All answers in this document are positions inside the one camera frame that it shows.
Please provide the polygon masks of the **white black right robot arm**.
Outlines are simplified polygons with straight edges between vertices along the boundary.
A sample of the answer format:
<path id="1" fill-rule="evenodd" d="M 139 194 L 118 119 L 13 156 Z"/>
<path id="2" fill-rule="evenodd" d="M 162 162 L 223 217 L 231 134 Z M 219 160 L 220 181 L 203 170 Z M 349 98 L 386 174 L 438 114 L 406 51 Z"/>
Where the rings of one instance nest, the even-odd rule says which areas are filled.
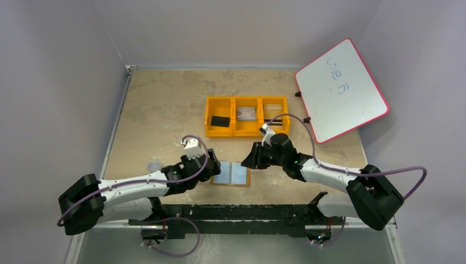
<path id="1" fill-rule="evenodd" d="M 324 217 L 359 218 L 374 230 L 383 230 L 404 204 L 403 196 L 385 176 L 369 177 L 378 168 L 327 170 L 313 156 L 298 152 L 286 134 L 273 135 L 269 143 L 255 142 L 241 166 L 267 169 L 279 166 L 288 177 L 305 183 L 318 183 L 341 191 L 340 195 L 319 194 L 310 207 Z"/>

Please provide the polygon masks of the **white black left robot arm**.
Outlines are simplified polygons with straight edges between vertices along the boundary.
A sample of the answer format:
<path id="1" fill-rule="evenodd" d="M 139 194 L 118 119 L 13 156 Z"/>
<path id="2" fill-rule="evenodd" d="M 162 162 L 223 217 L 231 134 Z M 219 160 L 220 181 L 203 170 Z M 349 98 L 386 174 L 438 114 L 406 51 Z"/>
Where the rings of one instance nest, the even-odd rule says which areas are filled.
<path id="1" fill-rule="evenodd" d="M 123 219 L 146 221 L 161 212 L 160 197 L 183 194 L 199 182 L 221 173 L 221 163 L 213 149 L 165 166 L 154 173 L 120 180 L 99 180 L 87 174 L 58 198 L 59 227 L 66 235 L 84 233 L 96 224 Z"/>

